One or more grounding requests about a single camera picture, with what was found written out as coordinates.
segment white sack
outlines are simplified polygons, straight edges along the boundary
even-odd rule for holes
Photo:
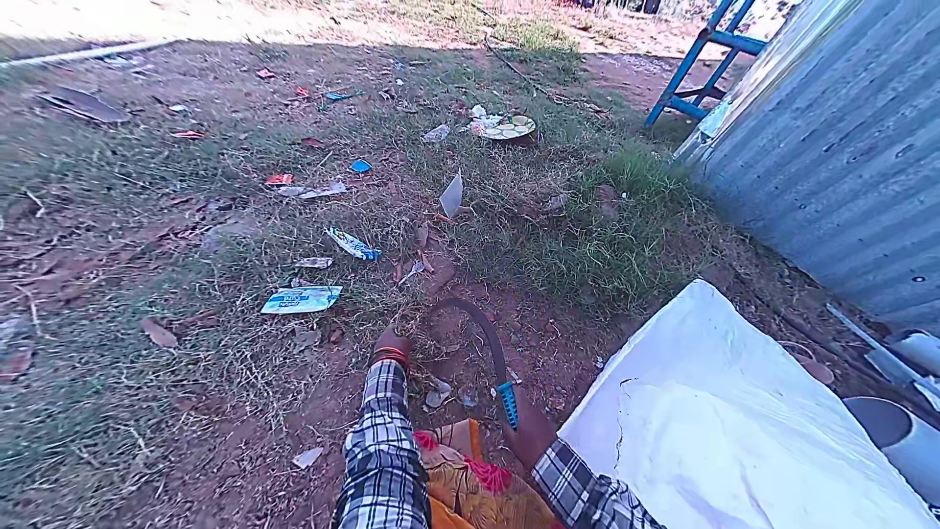
[[[613,358],[558,435],[668,529],[936,529],[838,398],[705,281]]]

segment plaid shirt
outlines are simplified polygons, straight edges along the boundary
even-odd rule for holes
[[[346,438],[346,482],[333,527],[430,527],[428,475],[408,419],[405,373],[395,361],[368,371],[359,425]],[[567,527],[662,529],[619,481],[595,476],[561,439],[545,452],[532,477]]]

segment orange patterned cloth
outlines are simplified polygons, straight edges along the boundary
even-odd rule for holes
[[[418,431],[415,440],[429,477],[431,529],[563,528],[521,477],[482,461],[477,421]]]

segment corrugated metal wall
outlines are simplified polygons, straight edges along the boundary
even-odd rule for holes
[[[940,334],[940,3],[861,2],[701,170],[725,218],[820,284]]]

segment blue metal frame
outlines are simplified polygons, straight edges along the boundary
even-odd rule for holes
[[[747,11],[751,9],[751,6],[754,5],[754,2],[755,0],[744,0],[741,4],[741,8],[738,9],[738,12],[735,13],[734,18],[732,18],[730,24],[728,24],[728,30],[719,31],[717,29],[718,23],[721,22],[721,19],[725,17],[725,14],[731,8],[731,4],[734,3],[734,0],[722,0],[721,4],[718,5],[718,8],[712,14],[712,18],[709,19],[708,24],[698,33],[698,38],[695,43],[692,44],[689,53],[685,55],[679,68],[672,75],[672,79],[669,80],[669,84],[666,85],[663,94],[659,96],[659,101],[656,102],[656,105],[653,106],[650,115],[647,117],[646,126],[651,127],[667,107],[675,108],[683,114],[701,120],[708,115],[708,110],[700,107],[706,97],[714,99],[725,97],[725,91],[716,87],[715,84],[717,84],[718,79],[721,79],[721,76],[724,75],[725,70],[731,65],[734,57],[738,56],[739,53],[757,56],[760,50],[767,45],[767,42],[763,40],[751,39],[744,35],[734,34],[734,31],[741,25],[741,21],[744,19]],[[692,65],[698,60],[702,48],[704,48],[705,44],[708,42],[727,46],[730,48],[728,55],[725,56],[721,64],[715,68],[714,72],[712,72],[712,77],[709,78],[704,87],[677,92],[676,90],[682,83],[682,79],[689,73]],[[692,103],[685,101],[685,98],[692,96],[696,96],[696,99]]]

